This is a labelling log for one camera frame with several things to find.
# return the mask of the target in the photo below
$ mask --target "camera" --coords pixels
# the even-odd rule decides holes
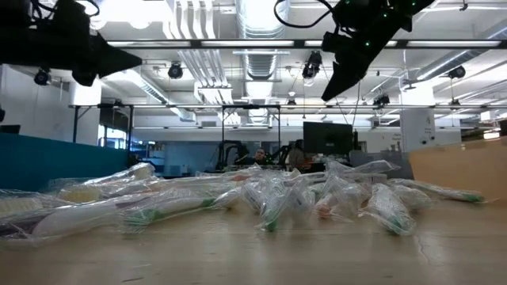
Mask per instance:
[[[183,76],[183,70],[181,69],[180,62],[172,62],[169,71],[167,72],[169,78],[171,79],[180,79]]]
[[[51,75],[49,74],[51,70],[49,68],[41,67],[39,68],[39,72],[35,74],[33,81],[39,86],[48,86],[51,84]]]
[[[320,65],[322,64],[322,56],[318,51],[312,51],[310,58],[304,65],[302,76],[305,79],[312,79],[320,71]]]
[[[449,71],[447,73],[447,76],[450,78],[450,79],[454,79],[454,78],[463,78],[465,77],[465,74],[467,73],[467,71],[465,70],[465,68],[463,66],[458,66],[457,68]]]

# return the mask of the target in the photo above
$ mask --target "plastic bag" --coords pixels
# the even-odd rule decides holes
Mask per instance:
[[[138,163],[127,170],[114,173],[113,175],[107,177],[91,179],[84,182],[83,184],[84,185],[104,184],[111,183],[114,181],[123,181],[123,182],[140,181],[152,177],[154,175],[154,171],[155,168],[151,164]]]
[[[326,162],[326,170],[334,174],[343,173],[363,173],[363,174],[374,174],[374,173],[385,173],[391,170],[397,170],[401,167],[397,166],[392,162],[385,160],[372,161],[356,168],[342,165],[338,161],[328,159]]]
[[[361,214],[372,216],[394,234],[412,234],[416,226],[403,202],[385,184],[373,185],[372,197]]]
[[[281,180],[262,180],[258,187],[261,194],[261,223],[257,228],[273,232],[278,227],[278,218],[296,196],[292,195],[292,188],[284,186]]]
[[[37,192],[0,189],[0,218],[25,211],[72,205],[57,197]]]
[[[210,208],[231,209],[238,203],[238,201],[241,199],[241,196],[242,196],[242,188],[240,187],[234,188],[218,196],[210,205]]]
[[[84,182],[82,179],[65,178],[54,180],[51,184],[52,188],[59,187],[59,198],[75,203],[86,203],[134,193],[153,192],[150,185],[159,181],[153,173],[152,165],[139,163],[108,177]]]
[[[334,192],[349,185],[349,182],[334,175],[327,179],[322,188],[322,198],[314,206],[315,212],[320,218],[331,218],[331,208],[338,203],[337,196],[339,195],[334,195]]]
[[[357,166],[351,172],[354,173],[363,173],[363,174],[373,174],[373,173],[385,173],[391,170],[398,170],[401,167],[397,166],[392,162],[388,162],[385,160],[380,161],[372,161],[361,166]]]
[[[122,216],[122,231],[138,234],[153,222],[162,221],[177,215],[210,207],[215,198],[212,197],[184,197],[170,198],[158,196],[127,209]]]
[[[326,194],[315,205],[320,218],[333,218],[351,222],[358,216],[360,205],[369,197],[361,185],[349,183],[338,177],[330,177],[325,186]]]
[[[261,212],[263,194],[259,188],[259,180],[247,181],[242,187],[242,198],[256,214]]]
[[[308,189],[314,193],[315,201],[319,201],[324,195],[324,186],[326,183],[317,183],[308,186]]]
[[[27,241],[39,245],[44,241],[80,233],[98,226],[119,222],[124,207],[147,199],[152,194],[135,194],[96,203],[75,204],[38,209],[0,218],[0,239]]]
[[[170,185],[149,199],[121,213],[121,231],[141,233],[153,222],[213,206],[217,197],[235,188],[235,183]]]
[[[303,178],[297,180],[288,190],[292,219],[297,222],[308,220],[315,205],[315,194],[308,187],[309,183],[310,181]]]
[[[408,188],[403,185],[393,185],[391,190],[399,197],[409,211],[418,211],[430,208],[432,200],[423,191]]]
[[[338,175],[340,173],[347,173],[353,170],[353,167],[342,165],[340,162],[328,158],[326,160],[326,171]]]
[[[471,192],[445,188],[430,183],[408,180],[408,179],[390,179],[389,183],[393,185],[403,185],[410,188],[416,188],[428,194],[437,194],[440,198],[458,200],[472,203],[485,202],[486,199],[480,192]]]

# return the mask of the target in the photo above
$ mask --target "window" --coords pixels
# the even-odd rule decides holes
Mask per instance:
[[[98,146],[107,146],[124,150],[127,145],[127,133],[110,127],[98,126]]]

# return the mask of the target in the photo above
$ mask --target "table surface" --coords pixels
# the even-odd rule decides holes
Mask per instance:
[[[507,284],[507,203],[444,201],[396,237],[373,218],[288,220],[276,233],[249,209],[201,211],[126,236],[112,228],[38,249],[0,251],[2,285]]]

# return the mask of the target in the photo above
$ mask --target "person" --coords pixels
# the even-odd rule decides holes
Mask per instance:
[[[253,157],[255,159],[255,163],[259,165],[265,165],[266,164],[266,152],[263,148],[259,148],[255,152],[255,156]]]
[[[306,155],[303,150],[303,140],[295,141],[292,149],[288,152],[288,162],[293,169],[302,167],[305,164]]]

